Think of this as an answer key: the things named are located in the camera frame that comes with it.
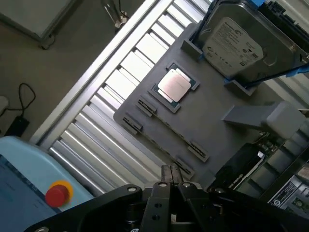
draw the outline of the label sticker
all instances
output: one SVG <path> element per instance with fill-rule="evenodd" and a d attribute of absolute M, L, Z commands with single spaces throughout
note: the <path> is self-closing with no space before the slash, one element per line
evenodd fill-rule
<path fill-rule="evenodd" d="M 286 199 L 288 199 L 290 197 L 290 195 L 297 189 L 297 187 L 291 182 L 289 181 L 277 194 L 275 197 L 273 197 L 273 199 L 271 199 L 271 201 L 269 202 L 269 204 L 276 206 L 276 207 L 280 207 Z"/>
<path fill-rule="evenodd" d="M 223 18 L 203 47 L 207 61 L 233 76 L 264 58 L 262 47 L 230 18 Z"/>

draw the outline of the black component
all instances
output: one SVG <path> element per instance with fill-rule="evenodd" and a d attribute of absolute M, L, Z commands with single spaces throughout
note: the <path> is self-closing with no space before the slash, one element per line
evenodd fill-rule
<path fill-rule="evenodd" d="M 265 191 L 258 183 L 256 183 L 252 179 L 248 180 L 248 184 L 251 185 L 251 187 L 254 188 L 256 191 L 258 191 L 259 193 L 263 193 Z"/>
<path fill-rule="evenodd" d="M 29 121 L 22 116 L 17 116 L 4 136 L 21 137 L 29 125 Z"/>
<path fill-rule="evenodd" d="M 235 187 L 242 178 L 261 160 L 258 157 L 259 148 L 245 144 L 217 173 L 216 180 L 210 188 Z"/>
<path fill-rule="evenodd" d="M 161 181 L 178 185 L 183 182 L 183 176 L 178 166 L 162 165 Z"/>
<path fill-rule="evenodd" d="M 181 158 L 177 157 L 174 162 L 178 167 L 183 170 L 187 179 L 190 180 L 194 176 L 195 172 L 193 171 L 193 169 L 190 168 L 185 162 L 183 162 Z"/>
<path fill-rule="evenodd" d="M 24 102 L 23 102 L 23 99 L 21 97 L 21 90 L 22 90 L 22 87 L 23 86 L 26 86 L 30 89 L 31 93 L 33 94 L 33 98 L 32 100 L 28 103 L 28 105 L 24 106 Z M 0 117 L 2 117 L 4 115 L 4 113 L 8 110 L 8 111 L 21 111 L 21 117 L 24 116 L 25 114 L 25 110 L 27 110 L 29 108 L 29 106 L 34 102 L 34 100 L 36 99 L 36 94 L 34 92 L 34 90 L 31 88 L 30 85 L 28 85 L 27 83 L 21 83 L 18 87 L 18 97 L 19 97 L 19 101 L 20 101 L 20 104 L 21 104 L 21 108 L 6 108 L 4 109 L 4 111 L 1 113 Z"/>
<path fill-rule="evenodd" d="M 143 126 L 129 114 L 126 114 L 126 116 L 123 118 L 123 125 L 134 135 L 136 135 L 138 132 L 141 132 L 141 129 L 143 128 Z"/>
<path fill-rule="evenodd" d="M 129 16 L 127 16 L 125 13 L 123 13 L 122 9 L 121 9 L 121 0 L 118 1 L 118 5 L 119 5 L 119 12 L 120 14 L 125 17 L 125 18 L 130 18 Z"/>
<path fill-rule="evenodd" d="M 303 30 L 288 15 L 284 14 L 285 9 L 277 2 L 270 1 L 262 4 L 259 9 L 269 21 L 286 34 L 305 52 L 309 53 L 309 34 Z"/>
<path fill-rule="evenodd" d="M 39 231 L 47 227 L 49 231 L 113 231 L 122 232 L 126 228 L 128 207 L 142 199 L 142 190 L 135 185 L 125 185 L 111 192 L 87 201 L 79 206 L 43 220 L 26 232 Z"/>
<path fill-rule="evenodd" d="M 215 188 L 206 193 L 180 182 L 178 167 L 164 166 L 162 180 L 142 190 L 126 185 L 41 221 L 26 232 L 300 232 L 309 220 L 239 192 Z"/>

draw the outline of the blue clip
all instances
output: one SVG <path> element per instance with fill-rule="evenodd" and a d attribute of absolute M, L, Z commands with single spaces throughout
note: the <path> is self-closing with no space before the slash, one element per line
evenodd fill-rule
<path fill-rule="evenodd" d="M 228 83 L 230 83 L 231 82 L 231 80 L 230 79 L 228 79 L 228 78 L 224 78 L 224 84 L 228 84 Z"/>
<path fill-rule="evenodd" d="M 260 7 L 265 0 L 251 0 L 251 2 L 253 2 L 253 4 L 255 4 L 257 7 Z"/>
<path fill-rule="evenodd" d="M 205 55 L 204 52 L 199 56 L 198 61 L 204 60 L 205 59 Z"/>
<path fill-rule="evenodd" d="M 286 77 L 293 77 L 299 73 L 308 73 L 309 72 L 309 64 L 305 64 L 297 69 L 293 69 L 286 74 Z"/>

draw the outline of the gray plastic block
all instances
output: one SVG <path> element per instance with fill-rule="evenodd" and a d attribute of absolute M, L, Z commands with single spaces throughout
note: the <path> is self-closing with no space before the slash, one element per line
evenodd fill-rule
<path fill-rule="evenodd" d="M 243 183 L 239 189 L 238 192 L 244 193 L 250 197 L 253 198 L 259 198 L 261 196 L 261 193 L 254 189 L 251 185 L 249 185 L 247 182 Z"/>
<path fill-rule="evenodd" d="M 193 60 L 198 61 L 203 54 L 202 50 L 196 47 L 189 39 L 182 43 L 182 50 L 187 53 Z"/>
<path fill-rule="evenodd" d="M 240 129 L 222 121 L 233 105 L 262 105 L 265 102 L 280 102 L 282 99 L 266 84 L 261 84 L 256 92 L 246 99 L 238 98 L 224 83 L 224 77 L 207 61 L 196 62 L 181 46 L 195 30 L 188 26 L 165 55 L 150 70 L 132 94 L 114 114 L 114 120 L 125 128 L 136 131 L 135 138 L 150 149 L 159 148 L 172 162 L 181 160 L 195 174 L 190 181 L 207 187 L 215 174 L 245 144 L 259 137 L 259 132 Z M 171 105 L 151 92 L 176 64 L 192 80 L 199 83 Z M 145 113 L 137 103 L 143 98 L 147 102 Z M 132 122 L 124 122 L 130 115 Z"/>
<path fill-rule="evenodd" d="M 285 147 L 294 156 L 299 156 L 303 151 L 303 148 L 296 144 L 293 140 L 287 140 L 283 147 Z"/>
<path fill-rule="evenodd" d="M 276 153 L 268 159 L 268 163 L 279 173 L 283 173 L 292 163 L 292 160 L 283 151 L 277 150 Z"/>
<path fill-rule="evenodd" d="M 261 167 L 251 177 L 251 179 L 264 190 L 268 189 L 268 187 L 275 182 L 276 178 L 277 177 L 265 167 Z"/>
<path fill-rule="evenodd" d="M 308 120 L 300 127 L 300 130 L 309 138 L 309 125 Z"/>
<path fill-rule="evenodd" d="M 281 102 L 270 115 L 262 119 L 263 124 L 281 138 L 289 139 L 305 122 L 305 116 L 289 102 Z"/>
<path fill-rule="evenodd" d="M 234 106 L 223 120 L 289 139 L 299 130 L 306 118 L 289 102 L 282 101 L 264 106 Z"/>
<path fill-rule="evenodd" d="M 232 80 L 225 84 L 225 87 L 239 98 L 248 98 L 256 91 L 257 87 L 245 89 L 236 80 Z"/>
<path fill-rule="evenodd" d="M 308 146 L 308 139 L 302 137 L 298 132 L 296 132 L 291 139 L 302 148 L 306 148 Z"/>

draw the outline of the emergency stop button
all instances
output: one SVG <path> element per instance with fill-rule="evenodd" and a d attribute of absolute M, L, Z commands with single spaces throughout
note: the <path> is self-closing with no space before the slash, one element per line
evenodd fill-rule
<path fill-rule="evenodd" d="M 50 207 L 63 206 L 69 198 L 69 190 L 64 185 L 55 185 L 51 187 L 45 195 L 45 201 Z"/>

